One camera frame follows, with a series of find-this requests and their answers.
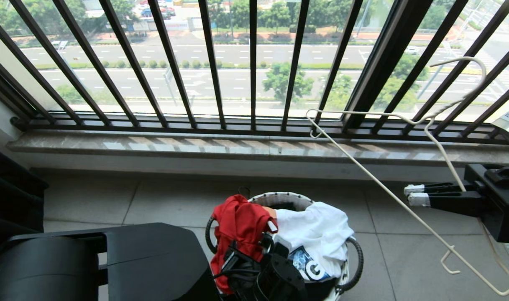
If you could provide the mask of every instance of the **road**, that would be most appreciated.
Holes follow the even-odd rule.
[[[161,61],[166,60],[163,46],[159,44],[132,45],[134,53],[138,61]],[[303,64],[314,63],[332,63],[336,53],[336,45],[303,45],[299,57],[299,62]],[[102,61],[128,61],[120,46],[92,46],[92,49]],[[357,46],[349,45],[342,63],[363,64],[366,62],[373,45]],[[51,64],[52,59],[44,51],[43,48],[23,48],[23,52],[33,64]],[[208,53],[206,46],[201,44],[173,44],[174,54],[178,63],[186,61],[198,60],[201,63],[208,61]],[[293,45],[258,45],[256,61],[266,63],[291,61],[293,54]],[[248,45],[215,45],[215,57],[223,63],[248,64],[250,61]],[[460,50],[453,50],[454,54],[459,56],[462,54]],[[89,59],[80,46],[70,46],[61,51],[61,54],[69,63],[89,63]],[[438,49],[432,58],[432,63],[445,61],[448,53],[444,49]]]
[[[98,73],[94,70],[75,70],[77,76],[86,86],[87,89],[100,92],[107,90],[105,84],[103,84]],[[212,76],[210,70],[201,69],[181,69],[182,80],[186,87],[186,91],[190,99],[207,99],[215,97],[215,91],[212,83]],[[264,91],[262,81],[266,79],[267,70],[257,70],[256,76],[256,95],[258,97],[274,97],[274,92]],[[356,83],[360,76],[361,71],[345,71],[345,73],[351,76],[353,84]],[[61,71],[58,70],[43,70],[41,73],[45,78],[56,87],[61,84],[68,84],[68,80],[63,76]],[[144,97],[145,93],[136,79],[136,76],[132,70],[129,69],[108,69],[108,73],[111,76],[115,85],[119,88],[119,91],[123,97]],[[161,69],[144,69],[145,76],[157,97],[171,97],[169,89],[167,88],[166,81],[163,78],[163,70]],[[218,71],[220,89],[222,97],[224,99],[242,99],[249,98],[250,96],[250,72],[249,70],[243,69],[221,69]],[[323,89],[323,78],[328,75],[328,70],[306,70],[306,77],[314,79],[314,87],[312,93],[305,95],[306,99],[318,99]],[[422,96],[422,99],[427,99],[433,92],[438,88],[440,83],[445,79],[447,74],[439,74],[434,78],[431,85],[427,88]],[[474,88],[478,76],[472,75],[461,75],[457,82],[453,84],[442,97],[442,99],[458,99],[463,94]],[[178,89],[176,84],[171,84],[174,97],[178,98]],[[497,99],[499,94],[494,89],[485,90],[477,101],[494,101]]]

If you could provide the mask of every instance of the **tile floor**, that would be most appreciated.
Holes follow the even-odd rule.
[[[212,209],[240,186],[251,196],[267,191],[293,191],[344,210],[356,232],[365,256],[360,282],[341,300],[350,301],[475,301],[509,300],[485,286],[455,256],[447,265],[458,275],[449,275],[440,265],[445,248],[398,204],[374,185],[294,185],[275,181],[188,181],[149,179],[137,176],[72,175],[46,173],[44,230],[66,231],[164,222],[195,233],[208,259],[204,226]],[[400,194],[403,185],[391,185]],[[507,289],[503,270],[490,255],[476,221],[469,217],[417,208],[425,221],[467,258],[500,290]],[[501,244],[496,249],[509,268],[509,256]],[[355,258],[353,250],[351,260]],[[107,286],[100,287],[107,300]]]

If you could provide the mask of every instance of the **black metal railing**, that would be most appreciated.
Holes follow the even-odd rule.
[[[92,66],[104,81],[111,95],[122,108],[123,114],[104,113],[97,105],[95,99],[86,91],[83,84],[75,75],[68,63],[59,55],[55,47],[48,40],[45,32],[39,27],[32,15],[25,7],[22,0],[10,0],[10,3],[18,12],[23,22],[33,36],[44,47],[47,54],[52,58],[59,70],[68,78],[69,82],[82,96],[83,100],[90,106],[92,112],[75,112],[67,102],[51,87],[47,80],[40,74],[38,69],[26,58],[18,45],[11,39],[8,33],[0,25],[0,39],[10,50],[12,55],[25,67],[31,76],[40,84],[40,86],[54,99],[59,105],[61,111],[47,111],[39,101],[34,99],[25,88],[11,76],[10,72],[0,64],[0,100],[3,101],[18,117],[14,120],[15,126],[22,130],[32,129],[58,129],[58,130],[99,130],[99,131],[137,131],[137,132],[173,132],[173,133],[212,133],[226,135],[279,135],[306,137],[312,129],[311,124],[306,118],[290,117],[289,110],[292,104],[294,84],[299,67],[299,55],[302,48],[303,36],[306,27],[308,15],[309,0],[302,0],[298,14],[298,24],[296,40],[294,42],[293,54],[291,58],[291,71],[289,74],[287,93],[284,102],[283,115],[279,117],[257,116],[256,115],[256,29],[258,18],[258,7],[256,0],[249,2],[249,51],[251,53],[250,66],[250,116],[227,116],[223,111],[223,100],[221,95],[220,81],[218,78],[218,66],[214,51],[214,42],[212,40],[212,27],[208,11],[207,0],[199,0],[199,8],[203,25],[203,32],[208,53],[209,68],[211,70],[212,83],[215,91],[215,101],[218,115],[216,116],[196,116],[190,107],[189,98],[185,85],[180,74],[179,64],[174,55],[166,25],[161,16],[157,0],[149,0],[150,10],[153,14],[155,26],[159,33],[159,40],[168,59],[170,70],[174,81],[178,87],[178,93],[184,105],[186,113],[183,116],[171,115],[162,111],[153,90],[139,65],[136,55],[130,46],[130,42],[122,27],[118,15],[109,0],[100,0],[107,21],[111,25],[113,32],[122,48],[130,67],[136,75],[136,79],[141,85],[146,99],[153,108],[154,114],[135,114],[130,110],[126,100],[121,95],[119,89],[113,83],[112,78],[107,74],[105,67],[99,60],[99,57],[92,49],[90,42],[84,35],[84,31],[76,22],[69,7],[63,0],[54,1],[57,10],[66,23],[70,32],[74,35],[79,46],[90,60]],[[463,11],[468,0],[455,0],[447,16],[444,18],[438,30],[436,30],[431,42],[426,47],[423,54],[415,63],[403,84],[396,92],[384,112],[393,112],[400,104],[404,95],[417,80],[420,72],[432,58],[436,49],[447,36],[451,27]],[[346,105],[346,110],[369,111],[373,103],[381,93],[388,78],[394,71],[397,62],[403,56],[405,48],[411,42],[421,21],[426,15],[432,0],[413,1],[413,0],[394,0],[394,4],[389,12],[388,18],[380,32],[379,38],[365,64],[350,99]],[[333,82],[340,69],[340,64],[346,46],[352,39],[353,27],[356,24],[360,14],[363,0],[354,0],[350,7],[350,12],[346,22],[342,24],[343,33],[340,44],[336,50],[333,63],[326,79],[325,87],[321,93],[319,108],[325,109],[327,100]],[[509,13],[509,0],[503,2],[499,10],[492,17],[488,25],[482,30],[480,36],[474,44],[466,51],[465,56],[474,56],[489,40],[490,36],[499,28],[500,23]],[[440,97],[453,84],[468,61],[460,61],[440,84],[438,89],[427,100],[423,107],[417,112],[413,120],[419,120],[433,105],[437,103]],[[490,107],[474,122],[455,122],[455,118],[480,95],[481,92],[490,84],[500,73],[509,65],[509,51],[501,59],[486,78],[485,85],[475,93],[467,97],[459,107],[455,108],[445,120],[436,122],[432,127],[434,135],[439,141],[463,142],[463,143],[495,143],[508,144],[498,131],[485,123],[485,120],[499,110],[509,100],[509,89],[499,97]],[[342,116],[340,120],[323,119],[321,114],[315,118],[320,126],[327,129],[327,133],[335,138],[356,138],[356,139],[386,139],[386,140],[407,140],[407,141],[425,141],[427,137],[423,133],[424,125],[408,125],[404,122],[391,120],[386,117],[378,119],[368,119],[364,115]]]

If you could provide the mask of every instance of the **crosswalk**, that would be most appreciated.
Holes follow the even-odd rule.
[[[472,45],[472,42],[463,41],[461,42],[461,44],[463,45],[464,48],[468,49]],[[476,58],[483,61],[484,65],[487,67],[487,72],[490,72],[498,64],[498,61],[494,59],[494,57],[486,53],[483,49],[481,49],[478,52]],[[509,89],[509,71],[508,70],[501,71],[501,73],[496,77],[491,86],[499,90],[501,94],[505,93],[505,91]]]

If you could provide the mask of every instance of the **white hanger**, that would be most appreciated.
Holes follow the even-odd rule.
[[[466,191],[459,175],[457,175],[457,173],[455,172],[455,168],[453,167],[453,164],[451,163],[451,161],[448,159],[448,155],[446,154],[446,151],[444,150],[444,147],[442,147],[442,145],[440,144],[440,142],[438,142],[438,140],[429,132],[429,128],[430,126],[434,123],[435,121],[435,118],[436,116],[438,116],[440,113],[442,113],[443,111],[453,107],[454,105],[460,103],[461,101],[463,101],[466,97],[468,97],[468,95],[474,93],[484,82],[485,80],[485,77],[487,76],[487,69],[485,67],[485,65],[482,63],[482,61],[480,61],[479,59],[476,59],[475,57],[468,57],[468,56],[463,56],[463,57],[458,57],[456,59],[450,59],[449,61],[443,61],[442,63],[438,63],[438,64],[434,64],[434,65],[431,65],[431,67],[434,67],[434,66],[438,66],[438,65],[444,65],[444,64],[447,64],[447,63],[453,63],[454,61],[463,61],[463,60],[467,60],[467,61],[474,61],[476,63],[478,63],[478,65],[481,67],[481,80],[479,82],[479,84],[476,86],[476,88],[474,88],[472,91],[466,93],[461,99],[459,99],[458,101],[455,101],[455,102],[452,102],[448,105],[446,105],[445,107],[441,108],[440,110],[438,110],[437,112],[435,113],[432,113],[430,115],[426,115],[424,116],[423,118],[421,118],[420,120],[418,121],[412,121],[410,120],[409,118],[406,118],[405,116],[402,116],[402,115],[399,115],[399,114],[395,114],[395,113],[384,113],[384,112],[361,112],[361,111],[340,111],[340,112],[330,112],[330,113],[340,113],[340,114],[357,114],[357,115],[381,115],[381,116],[395,116],[397,118],[400,118],[401,120],[404,120],[405,122],[411,124],[411,125],[417,125],[427,119],[429,119],[429,123],[425,126],[425,128],[423,129],[423,131],[425,132],[425,134],[427,135],[427,137],[438,147],[438,150],[440,151],[440,153],[442,154],[442,156],[444,157],[444,160],[446,161],[446,164],[448,165],[448,168],[450,169],[451,173],[453,174],[453,177],[455,177],[455,180],[457,181],[457,184],[459,185],[459,187],[461,188],[462,191]],[[340,151],[342,151],[347,157],[349,157],[349,159],[351,161],[353,161],[357,166],[359,166],[360,169],[362,169],[373,181],[375,181],[375,183],[377,183],[384,191],[386,191],[388,193],[388,195],[390,195],[394,200],[396,200],[396,202],[398,202],[398,204],[400,204],[405,210],[407,210],[415,219],[417,219],[417,221],[419,221],[429,232],[431,232],[438,240],[440,240],[440,242],[442,242],[446,248],[448,248],[448,251],[445,253],[445,255],[442,257],[442,259],[440,259],[440,264],[442,264],[442,266],[444,267],[444,269],[454,275],[454,274],[459,274],[460,273],[460,270],[456,270],[456,271],[452,271],[450,270],[446,264],[445,264],[445,260],[449,257],[449,255],[451,255],[452,253],[457,256],[472,272],[474,272],[474,274],[476,274],[483,282],[485,282],[485,284],[487,284],[487,286],[490,287],[491,290],[494,291],[494,293],[500,295],[500,296],[507,296],[509,295],[509,289],[507,289],[506,291],[499,291],[495,286],[493,286],[480,272],[478,272],[470,263],[468,263],[468,261],[466,261],[466,259],[464,259],[464,257],[462,255],[460,255],[457,251],[455,251],[455,246],[453,245],[450,245],[448,244],[437,232],[435,232],[427,223],[425,223],[425,221],[423,221],[416,213],[414,213],[411,208],[409,208],[409,206],[407,206],[405,203],[402,202],[402,200],[400,200],[392,191],[390,191],[390,189],[388,189],[388,187],[386,187],[379,179],[377,179],[372,173],[370,173],[362,164],[360,164],[360,162],[358,162],[355,158],[353,158],[353,156],[351,156],[346,150],[344,150],[338,143],[336,143],[336,141],[334,141],[334,139],[331,138],[331,136],[329,136],[327,134],[327,132],[325,132],[319,125],[316,124],[316,122],[310,118],[308,116],[308,114],[310,113],[310,111],[316,111],[318,113],[324,113],[324,112],[329,112],[329,111],[321,111],[321,110],[318,110],[318,109],[310,109],[306,112],[306,118],[312,123],[313,126],[315,126],[317,128],[317,130],[319,131],[319,134],[314,136],[313,135],[313,131],[310,131],[310,136],[313,138],[313,139],[316,139],[318,138],[319,136],[321,135],[324,135],[325,137],[327,137],[327,139],[329,139],[336,147],[338,147],[340,149]],[[483,234],[484,236],[487,238],[487,242],[489,243],[489,246],[491,247],[492,251],[493,251],[493,256],[494,256],[494,259],[496,260],[496,262],[498,263],[498,265],[503,269],[503,271],[505,271],[505,273],[509,276],[509,270],[505,267],[505,265],[503,264],[503,262],[501,261],[501,259],[499,258],[498,254],[496,253],[496,250],[494,249],[494,246],[492,244],[492,242],[490,241],[490,238],[487,234],[487,230],[485,229],[483,223],[481,222],[480,219],[478,219],[478,223],[480,224],[482,230],[483,230]]]

